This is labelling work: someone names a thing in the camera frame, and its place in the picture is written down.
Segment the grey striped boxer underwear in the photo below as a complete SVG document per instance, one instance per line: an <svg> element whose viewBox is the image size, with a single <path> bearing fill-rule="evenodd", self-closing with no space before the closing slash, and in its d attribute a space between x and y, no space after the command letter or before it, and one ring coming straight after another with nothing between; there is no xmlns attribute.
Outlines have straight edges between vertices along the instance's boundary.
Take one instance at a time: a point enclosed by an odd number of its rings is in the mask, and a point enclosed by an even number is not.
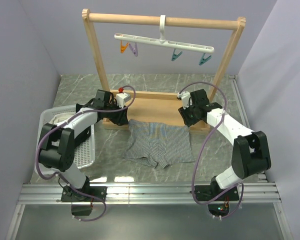
<svg viewBox="0 0 300 240"><path fill-rule="evenodd" d="M160 122L129 121L130 136L122 157L147 167L166 168L194 161L187 126Z"/></svg>

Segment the white plastic hanger bar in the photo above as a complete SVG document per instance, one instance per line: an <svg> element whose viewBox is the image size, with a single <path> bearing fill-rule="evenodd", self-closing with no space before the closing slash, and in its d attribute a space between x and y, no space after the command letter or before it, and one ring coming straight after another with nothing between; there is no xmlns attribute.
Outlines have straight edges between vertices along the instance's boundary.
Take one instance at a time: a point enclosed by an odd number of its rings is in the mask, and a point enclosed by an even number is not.
<svg viewBox="0 0 300 240"><path fill-rule="evenodd" d="M165 38L165 23L166 23L166 16L161 15L159 18L159 32L160 32L159 39L137 36L137 35L130 35L130 34L123 34L123 33L116 33L114 35L114 38L116 40L125 41L129 43L132 42L137 44L152 45L157 47L172 48L172 49L192 51L192 52L209 53L209 54L215 52L215 48L212 46L167 40Z"/></svg>

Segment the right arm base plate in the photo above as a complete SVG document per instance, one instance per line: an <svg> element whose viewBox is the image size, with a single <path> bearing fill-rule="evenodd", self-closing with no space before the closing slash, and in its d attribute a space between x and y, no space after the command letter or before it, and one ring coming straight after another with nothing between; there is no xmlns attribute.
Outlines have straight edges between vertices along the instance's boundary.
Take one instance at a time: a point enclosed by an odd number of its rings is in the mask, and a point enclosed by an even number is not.
<svg viewBox="0 0 300 240"><path fill-rule="evenodd" d="M194 195L199 202L207 202L217 195L221 194L224 190L218 186L213 187L211 185L195 185ZM232 187L229 191L219 196L215 201L238 201L240 199L238 188Z"/></svg>

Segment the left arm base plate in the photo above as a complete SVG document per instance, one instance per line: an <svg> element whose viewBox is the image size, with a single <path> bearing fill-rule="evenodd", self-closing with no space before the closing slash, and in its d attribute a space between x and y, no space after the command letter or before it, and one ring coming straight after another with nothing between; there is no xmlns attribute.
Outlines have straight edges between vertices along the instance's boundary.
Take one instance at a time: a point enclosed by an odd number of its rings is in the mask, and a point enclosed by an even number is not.
<svg viewBox="0 0 300 240"><path fill-rule="evenodd" d="M73 190L70 186L64 186L61 194L61 202L104 202L107 196L106 186L90 186L87 190Z"/></svg>

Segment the orange clothespin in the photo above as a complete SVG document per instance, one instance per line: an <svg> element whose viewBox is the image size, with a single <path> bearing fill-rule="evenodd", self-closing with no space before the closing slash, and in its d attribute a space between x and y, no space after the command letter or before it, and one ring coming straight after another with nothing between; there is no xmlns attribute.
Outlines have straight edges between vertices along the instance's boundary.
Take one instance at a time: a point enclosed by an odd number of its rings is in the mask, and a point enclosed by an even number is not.
<svg viewBox="0 0 300 240"><path fill-rule="evenodd" d="M126 44L123 44L123 42L120 42L120 53L123 54L125 50L129 47L129 43L127 42Z"/></svg>

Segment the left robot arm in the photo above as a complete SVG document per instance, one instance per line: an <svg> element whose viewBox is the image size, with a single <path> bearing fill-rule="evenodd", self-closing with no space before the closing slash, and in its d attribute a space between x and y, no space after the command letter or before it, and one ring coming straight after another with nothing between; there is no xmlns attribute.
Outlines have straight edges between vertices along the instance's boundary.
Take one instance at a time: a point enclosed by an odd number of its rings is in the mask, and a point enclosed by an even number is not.
<svg viewBox="0 0 300 240"><path fill-rule="evenodd" d="M85 104L76 104L75 114L62 122L45 124L35 152L35 169L38 175L49 180L58 176L65 182L67 195L78 201L93 199L89 178L74 162L75 149L91 135L91 126L109 119L117 126L128 124L128 108L136 96L120 88L117 94L98 90Z"/></svg>

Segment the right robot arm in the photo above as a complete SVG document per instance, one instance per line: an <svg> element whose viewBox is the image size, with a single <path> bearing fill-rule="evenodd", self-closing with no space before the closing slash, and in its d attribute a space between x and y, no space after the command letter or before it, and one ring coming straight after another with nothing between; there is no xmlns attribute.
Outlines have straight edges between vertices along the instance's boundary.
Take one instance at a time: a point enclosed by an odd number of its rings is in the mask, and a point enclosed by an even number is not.
<svg viewBox="0 0 300 240"><path fill-rule="evenodd" d="M182 101L178 109L186 126L200 121L219 131L232 145L231 165L211 179L203 195L208 199L221 200L228 188L245 178L271 168L271 157L267 136L262 131L253 131L231 117L217 102L210 102L204 89L177 94Z"/></svg>

